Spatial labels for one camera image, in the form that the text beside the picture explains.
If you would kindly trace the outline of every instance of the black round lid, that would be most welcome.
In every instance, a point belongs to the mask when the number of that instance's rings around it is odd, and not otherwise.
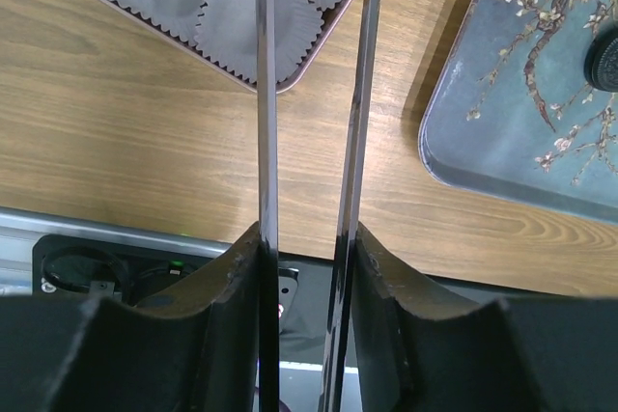
[[[612,29],[592,42],[584,74],[595,89],[618,92],[618,29]]]

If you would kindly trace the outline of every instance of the branch pattern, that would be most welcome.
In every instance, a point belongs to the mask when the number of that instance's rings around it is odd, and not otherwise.
[[[601,161],[607,169],[614,175],[618,175],[618,168],[612,162],[609,147],[618,144],[618,135],[612,133],[612,127],[616,121],[616,114],[613,108],[616,94],[601,93],[594,90],[589,84],[584,84],[567,101],[549,104],[544,97],[542,90],[537,83],[537,63],[539,57],[551,43],[552,39],[563,29],[565,22],[569,18],[570,12],[577,5],[587,5],[591,1],[596,1],[594,10],[591,10],[588,20],[582,25],[582,29],[590,30],[592,37],[599,34],[604,24],[610,20],[618,19],[616,0],[494,0],[519,7],[514,10],[518,17],[528,18],[523,28],[515,35],[513,40],[505,48],[498,52],[495,67],[482,78],[479,83],[484,86],[477,104],[467,113],[467,119],[478,120],[481,118],[481,110],[487,100],[488,94],[492,91],[495,82],[500,78],[503,70],[513,53],[527,43],[531,43],[531,48],[527,53],[525,64],[521,70],[524,78],[528,97],[534,104],[534,108],[539,113],[548,129],[557,132],[556,127],[563,119],[565,112],[572,109],[576,102],[581,101],[582,105],[588,105],[595,99],[609,96],[608,102],[603,110],[589,118],[584,124],[576,124],[570,127],[568,134],[557,138],[554,148],[543,156],[535,158],[536,163],[548,173],[551,167],[559,160],[569,156],[579,156],[583,153],[590,153],[583,161],[577,174],[572,179],[572,185],[579,185],[581,176],[585,170],[595,160]],[[599,127],[596,140],[590,143],[577,144],[582,133],[590,134],[594,127]]]

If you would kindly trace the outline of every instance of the black cable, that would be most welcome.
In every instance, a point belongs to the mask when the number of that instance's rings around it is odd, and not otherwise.
[[[51,272],[49,266],[61,258],[67,256],[78,256],[83,259],[100,262],[106,265],[114,274],[118,281],[122,295],[122,301],[126,303],[130,298],[131,282],[125,264],[115,255],[107,253],[96,248],[88,248],[86,246],[73,246],[69,248],[61,248],[59,250],[47,253],[41,261],[41,273],[43,278],[51,285],[64,291],[72,291],[77,293],[88,293],[90,286],[79,285],[71,282],[63,281],[57,274]]]
[[[157,264],[148,267],[137,274],[134,277],[135,282],[140,282],[143,280],[147,280],[159,275],[167,275],[169,274],[170,262],[169,261],[161,261]],[[198,266],[195,264],[191,264],[190,262],[183,262],[183,266],[180,269],[179,278],[184,278],[191,275],[198,269]]]

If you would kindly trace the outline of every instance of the tray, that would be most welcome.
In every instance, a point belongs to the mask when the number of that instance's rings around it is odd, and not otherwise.
[[[139,15],[132,14],[128,9],[123,9],[123,8],[121,8],[119,5],[117,5],[114,2],[109,2],[108,0],[99,0],[99,1],[103,2],[105,5],[108,5],[109,7],[113,8],[117,12],[123,14],[124,16],[126,16],[126,17],[128,17],[128,18],[130,18],[130,19],[132,19],[132,20],[134,20],[134,21],[136,21],[138,23],[140,23],[142,26],[145,26],[146,28],[152,30],[154,33],[158,34],[164,40],[174,44],[176,47],[178,47],[179,49],[183,50],[184,52],[190,54],[191,56],[193,56],[194,58],[196,58],[197,60],[199,60],[203,64],[206,64],[209,67],[211,67],[213,69],[216,69],[217,71],[219,71],[223,75],[231,78],[235,82],[239,83],[245,89],[247,89],[249,91],[252,91],[252,92],[256,92],[256,84],[251,84],[251,83],[249,83],[247,81],[244,81],[241,78],[234,76],[232,73],[228,72],[226,69],[220,68],[217,64],[209,61],[208,59],[206,59],[204,57],[202,57],[200,52],[197,51],[194,47],[191,47],[191,46],[189,46],[189,45],[179,41],[178,39],[175,39],[175,38],[171,37],[169,34],[161,31],[156,26],[153,26],[150,21],[144,20]],[[312,48],[309,50],[308,54],[302,60],[302,63],[300,64],[298,69],[295,71],[295,73],[292,74],[290,77],[288,77],[286,80],[284,80],[282,82],[279,82],[277,84],[277,93],[278,94],[281,94],[283,92],[286,92],[286,91],[290,90],[291,87],[294,86],[300,80],[300,78],[304,75],[305,71],[307,70],[309,65],[311,65],[311,63],[316,59],[316,57],[317,57],[318,53],[320,52],[320,50],[322,49],[324,43],[326,42],[326,40],[328,39],[330,34],[333,32],[335,26],[337,26],[337,23],[339,23],[341,17],[345,13],[345,11],[350,6],[351,1],[352,0],[341,0],[335,6],[334,9],[328,9],[328,10],[325,10],[323,12],[323,28],[322,28],[322,32],[318,36],[317,40],[314,42],[314,44],[313,44]]]
[[[430,173],[618,223],[617,96],[583,73],[617,11],[616,0],[472,0],[421,125]]]

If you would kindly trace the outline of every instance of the wooden table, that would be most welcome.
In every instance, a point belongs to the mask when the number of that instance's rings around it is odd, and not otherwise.
[[[361,220],[421,271],[618,294],[618,230],[438,184],[419,124],[469,0],[382,0]],[[360,0],[279,100],[281,248],[333,252]],[[0,205],[234,241],[256,98],[97,0],[0,0]]]

